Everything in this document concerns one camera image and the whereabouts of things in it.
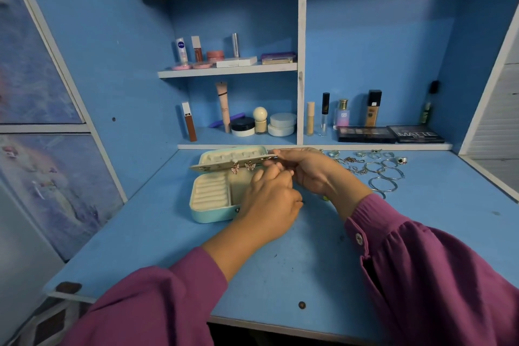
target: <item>blue desk surface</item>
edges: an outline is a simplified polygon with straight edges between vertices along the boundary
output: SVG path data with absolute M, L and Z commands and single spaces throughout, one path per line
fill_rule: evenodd
M 83 285 L 97 298 L 134 270 L 166 267 L 220 231 L 190 216 L 197 177 L 188 165 L 200 150 L 180 150 L 46 286 Z M 342 151 L 341 157 L 350 155 Z M 519 286 L 519 206 L 446 151 L 398 152 L 401 166 L 388 202 L 403 214 L 460 238 Z M 359 256 L 328 202 L 302 192 L 306 204 L 291 230 L 258 251 L 230 282 L 216 317 L 335 334 L 359 341 L 386 339 L 364 291 Z M 304 301 L 306 309 L 298 303 Z

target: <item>butterfly earring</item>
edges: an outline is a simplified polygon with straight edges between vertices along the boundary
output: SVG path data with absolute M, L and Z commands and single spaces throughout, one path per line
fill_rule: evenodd
M 254 168 L 256 167 L 256 163 L 252 163 L 252 162 L 245 163 L 245 167 L 246 167 L 247 170 L 253 171 Z
M 231 167 L 231 171 L 234 175 L 238 173 L 238 170 L 240 169 L 240 163 L 234 163 L 234 165 Z

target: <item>sleeve cuff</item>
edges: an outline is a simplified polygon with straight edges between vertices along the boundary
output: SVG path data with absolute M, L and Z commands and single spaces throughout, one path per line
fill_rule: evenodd
M 373 193 L 360 201 L 354 214 L 346 219 L 344 227 L 351 240 L 359 245 L 363 255 L 370 256 L 389 233 L 409 220 Z
M 187 293 L 196 295 L 197 300 L 203 303 L 209 312 L 227 290 L 227 279 L 223 272 L 213 258 L 199 246 L 169 269 L 183 280 Z

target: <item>purple shirt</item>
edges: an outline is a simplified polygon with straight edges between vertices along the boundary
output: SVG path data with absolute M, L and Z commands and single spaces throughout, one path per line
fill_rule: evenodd
M 519 344 L 519 290 L 467 245 L 371 194 L 345 223 L 380 319 L 397 344 Z M 227 288 L 195 248 L 170 267 L 133 272 L 69 331 L 64 346 L 211 345 L 207 320 Z

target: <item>jewelry box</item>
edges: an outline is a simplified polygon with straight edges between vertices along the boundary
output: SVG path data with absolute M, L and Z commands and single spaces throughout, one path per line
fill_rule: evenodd
M 273 159 L 263 146 L 236 147 L 205 152 L 190 168 L 203 172 L 195 179 L 189 200 L 198 223 L 229 220 L 240 212 L 245 190 L 264 160 Z

